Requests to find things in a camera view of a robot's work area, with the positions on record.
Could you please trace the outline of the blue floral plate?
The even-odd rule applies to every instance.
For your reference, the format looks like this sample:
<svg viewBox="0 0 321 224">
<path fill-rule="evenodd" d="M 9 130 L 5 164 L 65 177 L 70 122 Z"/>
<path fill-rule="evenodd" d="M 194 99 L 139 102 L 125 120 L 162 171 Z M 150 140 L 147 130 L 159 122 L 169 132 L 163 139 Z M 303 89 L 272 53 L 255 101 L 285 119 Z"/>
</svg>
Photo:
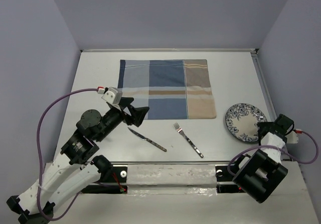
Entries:
<svg viewBox="0 0 321 224">
<path fill-rule="evenodd" d="M 225 114 L 225 125 L 228 131 L 238 140 L 245 143 L 258 141 L 258 123 L 267 122 L 265 114 L 248 103 L 237 103 Z"/>
</svg>

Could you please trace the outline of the blue beige plaid cloth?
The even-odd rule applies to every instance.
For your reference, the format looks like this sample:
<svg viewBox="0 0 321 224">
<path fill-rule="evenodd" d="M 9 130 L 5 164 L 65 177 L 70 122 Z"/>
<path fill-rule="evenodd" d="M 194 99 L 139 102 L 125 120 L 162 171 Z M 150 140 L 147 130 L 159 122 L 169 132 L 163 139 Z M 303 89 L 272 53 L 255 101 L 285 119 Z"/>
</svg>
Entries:
<svg viewBox="0 0 321 224">
<path fill-rule="evenodd" d="M 217 116 L 205 59 L 121 60 L 118 89 L 134 107 L 149 107 L 147 120 Z"/>
</svg>

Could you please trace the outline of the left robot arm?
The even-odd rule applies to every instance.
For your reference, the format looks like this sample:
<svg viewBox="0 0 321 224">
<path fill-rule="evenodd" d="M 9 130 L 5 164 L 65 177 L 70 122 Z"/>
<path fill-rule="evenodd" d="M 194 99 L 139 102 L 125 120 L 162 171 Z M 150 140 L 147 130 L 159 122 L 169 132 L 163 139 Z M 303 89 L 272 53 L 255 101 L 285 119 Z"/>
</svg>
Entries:
<svg viewBox="0 0 321 224">
<path fill-rule="evenodd" d="M 101 142 L 121 122 L 139 127 L 149 111 L 148 106 L 134 107 L 132 97 L 122 97 L 105 115 L 95 109 L 85 111 L 76 124 L 76 131 L 63 145 L 47 168 L 40 164 L 38 180 L 20 195 L 11 196 L 7 205 L 19 215 L 19 223 L 49 223 L 54 212 L 69 198 L 76 197 L 91 183 L 106 181 L 112 164 L 103 155 L 96 155 Z"/>
</svg>

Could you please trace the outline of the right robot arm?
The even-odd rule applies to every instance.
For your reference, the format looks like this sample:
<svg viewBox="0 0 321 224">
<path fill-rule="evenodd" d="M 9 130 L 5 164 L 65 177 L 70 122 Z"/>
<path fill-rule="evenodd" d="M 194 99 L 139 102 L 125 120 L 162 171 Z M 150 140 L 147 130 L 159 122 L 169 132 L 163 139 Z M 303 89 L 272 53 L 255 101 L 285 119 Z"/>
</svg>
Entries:
<svg viewBox="0 0 321 224">
<path fill-rule="evenodd" d="M 273 122 L 259 122 L 259 145 L 246 163 L 231 167 L 232 181 L 258 203 L 263 203 L 288 174 L 281 163 L 287 133 L 294 121 L 280 114 Z"/>
</svg>

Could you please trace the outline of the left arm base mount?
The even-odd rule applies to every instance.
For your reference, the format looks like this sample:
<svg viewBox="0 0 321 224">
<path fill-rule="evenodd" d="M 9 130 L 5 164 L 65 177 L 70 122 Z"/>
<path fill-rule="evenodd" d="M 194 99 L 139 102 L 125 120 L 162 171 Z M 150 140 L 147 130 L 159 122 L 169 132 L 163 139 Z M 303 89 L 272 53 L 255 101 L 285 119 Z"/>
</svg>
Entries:
<svg viewBox="0 0 321 224">
<path fill-rule="evenodd" d="M 109 176 L 102 177 L 99 181 L 89 184 L 82 189 L 82 194 L 127 194 L 128 167 L 125 165 L 113 166 Z"/>
</svg>

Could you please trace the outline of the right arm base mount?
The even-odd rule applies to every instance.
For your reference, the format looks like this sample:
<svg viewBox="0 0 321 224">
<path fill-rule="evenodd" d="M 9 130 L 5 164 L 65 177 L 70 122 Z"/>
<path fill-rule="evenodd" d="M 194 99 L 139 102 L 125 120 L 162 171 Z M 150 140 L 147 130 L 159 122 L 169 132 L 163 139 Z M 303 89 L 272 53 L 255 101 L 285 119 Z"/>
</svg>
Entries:
<svg viewBox="0 0 321 224">
<path fill-rule="evenodd" d="M 233 176 L 227 171 L 227 166 L 216 166 L 217 193 L 242 193 L 243 190 L 233 181 Z"/>
</svg>

